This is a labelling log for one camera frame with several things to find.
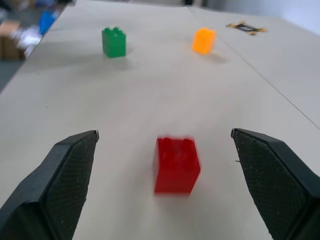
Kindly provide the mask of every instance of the red lego brick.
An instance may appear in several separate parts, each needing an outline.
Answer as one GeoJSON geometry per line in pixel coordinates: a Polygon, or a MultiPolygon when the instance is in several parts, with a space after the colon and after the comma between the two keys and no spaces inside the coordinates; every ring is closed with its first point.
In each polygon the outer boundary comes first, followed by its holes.
{"type": "Polygon", "coordinates": [[[157,138],[153,159],[155,194],[189,195],[200,171],[193,139],[157,138]]]}

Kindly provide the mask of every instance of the toy block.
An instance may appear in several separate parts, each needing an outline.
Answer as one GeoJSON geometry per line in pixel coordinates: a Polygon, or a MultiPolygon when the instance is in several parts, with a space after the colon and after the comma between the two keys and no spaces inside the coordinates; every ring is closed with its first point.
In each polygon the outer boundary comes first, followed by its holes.
{"type": "Polygon", "coordinates": [[[216,32],[208,28],[199,29],[195,35],[192,44],[193,51],[200,54],[208,54],[214,45],[216,32]]]}
{"type": "Polygon", "coordinates": [[[102,49],[109,58],[126,55],[126,35],[118,27],[102,30],[102,49]]]}
{"type": "Polygon", "coordinates": [[[153,158],[155,194],[190,195],[200,171],[193,139],[157,138],[153,158]]]}

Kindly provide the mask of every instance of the small yellow object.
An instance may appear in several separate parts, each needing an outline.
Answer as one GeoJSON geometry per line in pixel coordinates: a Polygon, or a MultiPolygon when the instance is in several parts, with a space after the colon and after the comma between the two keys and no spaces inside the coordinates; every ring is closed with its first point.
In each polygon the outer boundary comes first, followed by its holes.
{"type": "Polygon", "coordinates": [[[208,28],[200,28],[194,35],[192,44],[193,51],[200,54],[208,54],[214,45],[216,32],[208,28]]]}

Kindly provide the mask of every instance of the wall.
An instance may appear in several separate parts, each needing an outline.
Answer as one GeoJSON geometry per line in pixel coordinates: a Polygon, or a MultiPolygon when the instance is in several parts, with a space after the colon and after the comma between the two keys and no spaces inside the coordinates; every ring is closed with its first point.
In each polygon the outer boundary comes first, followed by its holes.
{"type": "Polygon", "coordinates": [[[320,0],[208,0],[221,11],[258,16],[280,16],[320,35],[320,0]]]}

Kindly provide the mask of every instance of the textured gripper pad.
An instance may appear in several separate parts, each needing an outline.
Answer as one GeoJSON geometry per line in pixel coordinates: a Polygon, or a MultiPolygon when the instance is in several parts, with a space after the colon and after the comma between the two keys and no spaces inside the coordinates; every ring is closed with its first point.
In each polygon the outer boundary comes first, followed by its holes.
{"type": "Polygon", "coordinates": [[[307,203],[307,193],[269,146],[235,132],[249,192],[274,240],[286,238],[307,203]]]}
{"type": "Polygon", "coordinates": [[[44,198],[47,214],[61,240],[72,239],[86,201],[95,137],[83,139],[72,148],[44,198]]]}

